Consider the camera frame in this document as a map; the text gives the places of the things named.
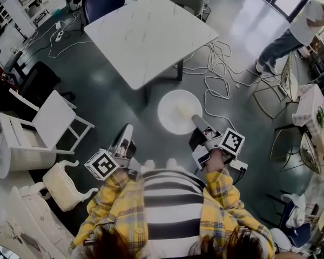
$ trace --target blue chair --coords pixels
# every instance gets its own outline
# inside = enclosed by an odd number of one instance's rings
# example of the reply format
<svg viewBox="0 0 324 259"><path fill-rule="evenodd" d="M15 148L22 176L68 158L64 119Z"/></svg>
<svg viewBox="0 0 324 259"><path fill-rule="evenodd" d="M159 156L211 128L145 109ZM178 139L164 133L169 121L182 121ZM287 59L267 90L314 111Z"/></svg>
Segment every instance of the blue chair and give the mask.
<svg viewBox="0 0 324 259"><path fill-rule="evenodd" d="M292 201L290 202L284 202L277 197L274 197L270 194L267 194L267 196L277 201L281 204L283 204L285 207L283 209L283 213L277 213L277 215L281 216L281 220L279 225L277 226L275 223L261 218L264 222L270 224L272 227L279 228L290 240L291 244L297 248L302 247L304 244L306 244L311 239L311 224L310 223L304 223L302 226L297 228L287 228L286 222L289 219L289 216L291 215L293 209L294 209L294 203Z"/></svg>
<svg viewBox="0 0 324 259"><path fill-rule="evenodd" d="M85 19L88 24L96 21L102 16L121 8L125 0L86 0Z"/></svg>

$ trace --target shirt button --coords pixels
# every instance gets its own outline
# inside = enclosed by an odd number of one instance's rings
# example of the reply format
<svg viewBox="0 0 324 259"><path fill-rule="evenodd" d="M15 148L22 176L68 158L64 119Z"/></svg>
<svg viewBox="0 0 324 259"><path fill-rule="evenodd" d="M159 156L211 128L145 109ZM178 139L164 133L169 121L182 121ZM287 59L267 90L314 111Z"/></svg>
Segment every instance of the shirt button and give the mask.
<svg viewBox="0 0 324 259"><path fill-rule="evenodd" d="M142 234L144 232L144 229L143 228L137 228L136 229L136 233L137 234Z"/></svg>

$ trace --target white t-shirt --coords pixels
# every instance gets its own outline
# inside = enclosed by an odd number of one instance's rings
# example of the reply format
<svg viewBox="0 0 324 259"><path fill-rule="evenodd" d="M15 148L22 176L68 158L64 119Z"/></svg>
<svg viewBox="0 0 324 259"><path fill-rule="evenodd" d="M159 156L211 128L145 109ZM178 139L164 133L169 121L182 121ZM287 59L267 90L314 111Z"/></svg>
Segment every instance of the white t-shirt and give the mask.
<svg viewBox="0 0 324 259"><path fill-rule="evenodd" d="M318 1L309 1L302 13L297 16L289 28L293 36L304 46L309 45L321 27L310 27L307 20L316 22L324 20L322 4Z"/></svg>

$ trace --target man in white t-shirt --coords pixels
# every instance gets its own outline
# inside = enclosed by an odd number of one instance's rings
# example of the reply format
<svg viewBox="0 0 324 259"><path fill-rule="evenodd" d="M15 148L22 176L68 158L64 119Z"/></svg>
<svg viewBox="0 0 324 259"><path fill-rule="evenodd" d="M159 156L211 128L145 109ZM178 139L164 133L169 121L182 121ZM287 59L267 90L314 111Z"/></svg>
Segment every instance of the man in white t-shirt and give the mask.
<svg viewBox="0 0 324 259"><path fill-rule="evenodd" d="M276 60L303 46L308 46L323 26L324 4L315 0L309 1L290 28L262 51L256 62L257 71L262 73L264 65L267 65L271 72L277 75Z"/></svg>

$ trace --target checkered tablecloth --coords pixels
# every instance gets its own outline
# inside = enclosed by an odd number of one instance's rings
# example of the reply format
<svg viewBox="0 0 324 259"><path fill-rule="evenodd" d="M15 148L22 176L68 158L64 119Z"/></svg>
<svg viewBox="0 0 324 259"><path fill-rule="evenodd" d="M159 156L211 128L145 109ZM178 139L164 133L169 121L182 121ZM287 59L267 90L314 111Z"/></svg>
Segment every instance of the checkered tablecloth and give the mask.
<svg viewBox="0 0 324 259"><path fill-rule="evenodd" d="M293 124L299 127L306 125L315 143L324 138L324 128L317 121L318 108L321 106L324 110L324 96L317 84L299 86L298 96L300 103L297 112L292 114Z"/></svg>

